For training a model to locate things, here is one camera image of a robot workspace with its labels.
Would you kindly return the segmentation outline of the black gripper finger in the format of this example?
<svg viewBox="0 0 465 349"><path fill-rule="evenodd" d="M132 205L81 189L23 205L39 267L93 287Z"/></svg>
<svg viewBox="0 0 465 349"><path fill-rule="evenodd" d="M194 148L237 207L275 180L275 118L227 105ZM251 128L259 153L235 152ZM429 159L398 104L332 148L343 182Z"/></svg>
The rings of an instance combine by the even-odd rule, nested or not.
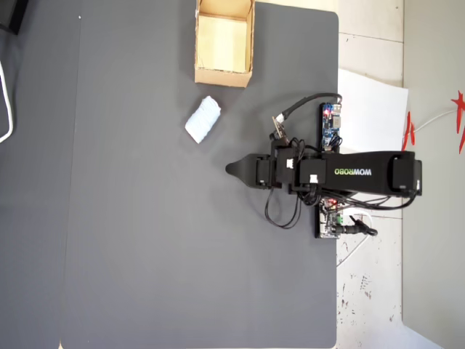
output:
<svg viewBox="0 0 465 349"><path fill-rule="evenodd" d="M226 173L237 177L242 181L246 186L250 188L257 188L257 179L256 179L256 167L257 167L258 155L257 154L248 154L244 156L241 160L229 163L225 167Z"/></svg>

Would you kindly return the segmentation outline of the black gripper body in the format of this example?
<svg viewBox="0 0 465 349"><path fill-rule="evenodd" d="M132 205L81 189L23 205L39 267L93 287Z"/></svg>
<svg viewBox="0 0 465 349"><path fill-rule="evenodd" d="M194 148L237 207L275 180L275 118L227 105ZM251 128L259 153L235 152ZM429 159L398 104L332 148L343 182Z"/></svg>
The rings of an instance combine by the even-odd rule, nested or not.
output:
<svg viewBox="0 0 465 349"><path fill-rule="evenodd" d="M285 143L272 143L270 154L256 156L256 184L262 188L282 188L292 182L296 149Z"/></svg>

